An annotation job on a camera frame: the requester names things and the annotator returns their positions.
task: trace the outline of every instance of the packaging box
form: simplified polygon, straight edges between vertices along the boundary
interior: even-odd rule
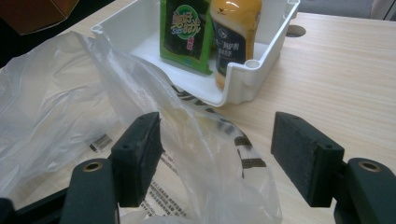
[[[49,28],[68,18],[78,0],[1,0],[0,17],[18,34]]]

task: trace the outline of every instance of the wooden table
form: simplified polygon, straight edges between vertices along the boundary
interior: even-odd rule
[[[69,30],[90,28],[126,6],[118,0]],[[253,102],[219,112],[249,137],[270,164],[283,223],[334,223],[332,208],[310,208],[270,153],[276,111],[310,122],[346,149],[345,161],[379,161],[396,173],[396,22],[299,13],[304,27],[287,37]]]

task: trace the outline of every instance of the white container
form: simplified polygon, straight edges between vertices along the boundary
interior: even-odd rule
[[[115,49],[143,58],[160,67],[172,82],[209,105],[240,104],[255,98],[283,47],[290,20],[299,0],[262,0],[253,60],[229,63],[224,90],[214,73],[201,74],[160,57],[160,0],[136,0],[91,28]],[[213,56],[210,70],[216,72]]]

